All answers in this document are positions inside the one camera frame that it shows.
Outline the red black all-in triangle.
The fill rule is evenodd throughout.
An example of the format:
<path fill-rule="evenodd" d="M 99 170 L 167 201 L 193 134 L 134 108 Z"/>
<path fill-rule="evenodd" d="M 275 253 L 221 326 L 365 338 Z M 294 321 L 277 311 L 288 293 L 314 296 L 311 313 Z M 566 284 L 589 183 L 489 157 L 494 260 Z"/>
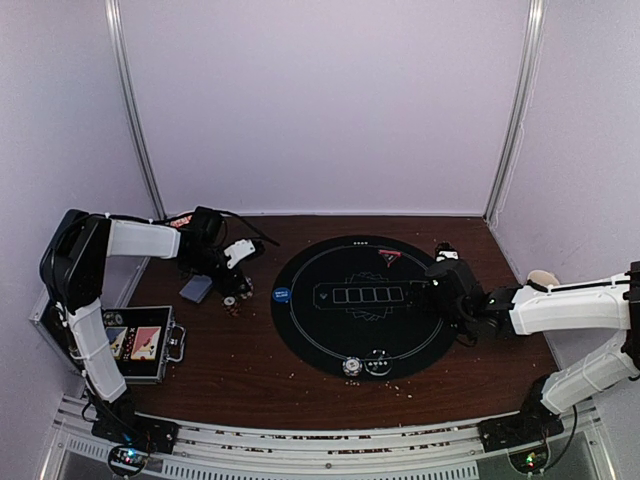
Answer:
<path fill-rule="evenodd" d="M 388 268 L 403 256 L 403 254 L 397 250 L 379 249 L 378 253 L 383 258 Z"/>

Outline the blue white chip stack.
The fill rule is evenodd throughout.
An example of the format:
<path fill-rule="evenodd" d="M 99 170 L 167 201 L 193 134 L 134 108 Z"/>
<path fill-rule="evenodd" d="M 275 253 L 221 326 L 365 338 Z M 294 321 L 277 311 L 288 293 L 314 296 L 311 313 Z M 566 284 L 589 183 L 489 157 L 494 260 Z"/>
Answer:
<path fill-rule="evenodd" d="M 342 362 L 342 371 L 347 377 L 357 377 L 363 369 L 362 360 L 358 357 L 347 357 Z"/>

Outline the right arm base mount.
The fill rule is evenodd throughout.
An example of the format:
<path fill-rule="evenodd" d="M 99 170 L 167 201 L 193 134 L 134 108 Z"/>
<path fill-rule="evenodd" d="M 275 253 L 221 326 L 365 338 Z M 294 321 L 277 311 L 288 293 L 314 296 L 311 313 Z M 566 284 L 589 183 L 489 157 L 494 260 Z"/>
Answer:
<path fill-rule="evenodd" d="M 478 424 L 479 437 L 486 453 L 544 442 L 564 432 L 563 422 L 552 416 L 539 419 L 514 414 L 483 420 Z"/>

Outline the blue small blind button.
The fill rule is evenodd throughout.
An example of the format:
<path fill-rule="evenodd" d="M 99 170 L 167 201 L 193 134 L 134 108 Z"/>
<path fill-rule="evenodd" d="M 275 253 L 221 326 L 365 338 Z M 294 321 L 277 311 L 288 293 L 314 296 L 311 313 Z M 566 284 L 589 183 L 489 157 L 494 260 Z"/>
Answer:
<path fill-rule="evenodd" d="M 289 303 L 292 297 L 292 292 L 287 287 L 277 287 L 272 292 L 272 300 L 277 303 Z"/>

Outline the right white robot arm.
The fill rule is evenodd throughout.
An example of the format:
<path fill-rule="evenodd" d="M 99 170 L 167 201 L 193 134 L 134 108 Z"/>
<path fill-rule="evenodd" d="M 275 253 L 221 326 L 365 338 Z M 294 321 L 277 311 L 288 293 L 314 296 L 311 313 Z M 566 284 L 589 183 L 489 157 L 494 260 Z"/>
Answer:
<path fill-rule="evenodd" d="M 572 330 L 610 329 L 613 336 L 573 365 L 538 380 L 512 430 L 519 440 L 535 440 L 558 416 L 621 380 L 639 377 L 639 265 L 612 277 L 566 285 L 533 280 L 485 292 L 469 265 L 442 259 L 422 281 L 406 289 L 411 310 L 448 320 L 470 339 L 474 327 L 490 325 L 518 336 Z"/>

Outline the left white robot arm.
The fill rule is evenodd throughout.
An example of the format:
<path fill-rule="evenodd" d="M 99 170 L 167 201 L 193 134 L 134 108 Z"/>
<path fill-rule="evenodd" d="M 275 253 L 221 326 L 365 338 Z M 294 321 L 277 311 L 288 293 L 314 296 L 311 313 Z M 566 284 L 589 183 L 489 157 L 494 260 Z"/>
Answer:
<path fill-rule="evenodd" d="M 66 211 L 40 261 L 39 273 L 73 338 L 86 384 L 101 400 L 114 403 L 127 390 L 107 351 L 102 320 L 107 259 L 176 260 L 181 270 L 210 278 L 223 297 L 245 297 L 252 287 L 241 264 L 263 254 L 269 239 L 257 231 L 252 238 L 221 244 L 218 238 L 229 215 L 202 206 L 166 220 Z"/>

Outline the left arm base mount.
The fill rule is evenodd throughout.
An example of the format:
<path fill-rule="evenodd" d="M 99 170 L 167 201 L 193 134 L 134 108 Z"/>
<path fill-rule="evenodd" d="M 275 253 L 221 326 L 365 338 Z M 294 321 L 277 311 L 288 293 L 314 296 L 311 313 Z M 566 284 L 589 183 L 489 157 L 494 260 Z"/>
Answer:
<path fill-rule="evenodd" d="M 171 454 L 179 425 L 167 420 L 134 416 L 131 425 L 112 417 L 99 417 L 91 427 L 93 436 L 147 453 Z"/>

